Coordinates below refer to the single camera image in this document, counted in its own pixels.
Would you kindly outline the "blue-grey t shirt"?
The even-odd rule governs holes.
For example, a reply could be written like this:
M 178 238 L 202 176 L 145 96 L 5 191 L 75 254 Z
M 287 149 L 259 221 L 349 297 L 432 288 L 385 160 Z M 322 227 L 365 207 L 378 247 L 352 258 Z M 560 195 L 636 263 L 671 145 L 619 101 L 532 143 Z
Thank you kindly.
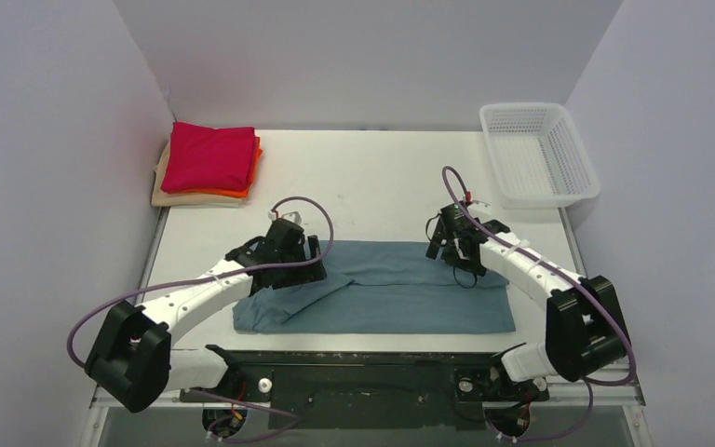
M 238 332 L 495 334 L 514 332 L 507 282 L 425 257 L 424 242 L 335 241 L 326 278 L 263 289 L 233 308 Z

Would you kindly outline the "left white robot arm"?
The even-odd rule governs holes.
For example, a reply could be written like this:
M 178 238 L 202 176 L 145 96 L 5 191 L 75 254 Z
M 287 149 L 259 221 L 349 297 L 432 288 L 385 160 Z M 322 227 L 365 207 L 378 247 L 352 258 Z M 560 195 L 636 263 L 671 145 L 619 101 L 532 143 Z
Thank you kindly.
M 204 388 L 229 400 L 240 374 L 216 346 L 176 344 L 212 315 L 263 289 L 320 281 L 333 243 L 320 245 L 297 223 L 273 221 L 263 236 L 228 251 L 202 276 L 165 284 L 167 294 L 134 305 L 125 298 L 110 306 L 83 363 L 85 374 L 127 410 L 148 408 L 163 393 Z

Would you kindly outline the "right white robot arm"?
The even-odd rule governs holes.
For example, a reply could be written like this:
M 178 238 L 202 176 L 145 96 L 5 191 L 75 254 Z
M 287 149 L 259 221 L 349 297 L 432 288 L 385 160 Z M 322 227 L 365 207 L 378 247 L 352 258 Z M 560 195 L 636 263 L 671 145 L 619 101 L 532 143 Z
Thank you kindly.
M 563 269 L 496 219 L 480 223 L 465 203 L 441 208 L 426 255 L 475 277 L 493 272 L 546 314 L 545 339 L 506 352 L 489 374 L 492 393 L 515 398 L 526 381 L 559 376 L 575 382 L 628 356 L 630 341 L 614 285 Z

